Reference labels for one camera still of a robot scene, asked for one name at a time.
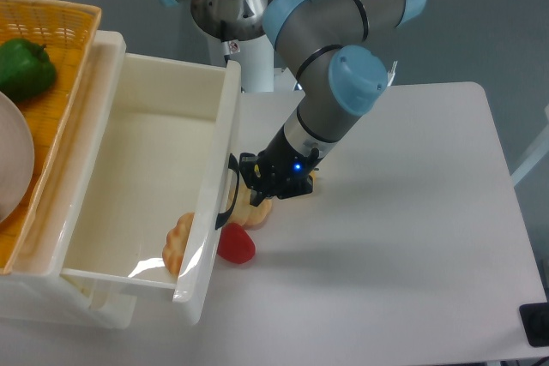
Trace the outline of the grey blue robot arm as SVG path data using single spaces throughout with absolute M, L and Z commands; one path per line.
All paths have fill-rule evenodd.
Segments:
M 172 6 L 183 0 L 160 0 Z M 240 175 L 258 206 L 313 190 L 311 173 L 391 83 L 363 47 L 374 32 L 420 15 L 426 0 L 190 0 L 193 20 L 227 57 L 265 38 L 304 97 L 260 153 L 242 153 Z

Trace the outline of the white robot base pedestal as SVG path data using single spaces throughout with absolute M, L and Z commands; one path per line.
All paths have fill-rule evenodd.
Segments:
M 272 92 L 275 52 L 263 31 L 262 17 L 272 0 L 192 0 L 196 27 L 207 40 L 210 63 L 225 67 L 232 60 L 241 66 L 241 87 L 246 92 Z

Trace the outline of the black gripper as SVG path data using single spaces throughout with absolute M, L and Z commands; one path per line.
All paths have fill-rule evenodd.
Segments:
M 309 173 L 319 162 L 317 147 L 307 149 L 305 155 L 299 153 L 288 142 L 283 129 L 258 156 L 241 153 L 238 161 L 253 207 L 259 207 L 268 197 L 285 200 L 311 194 L 314 177 Z

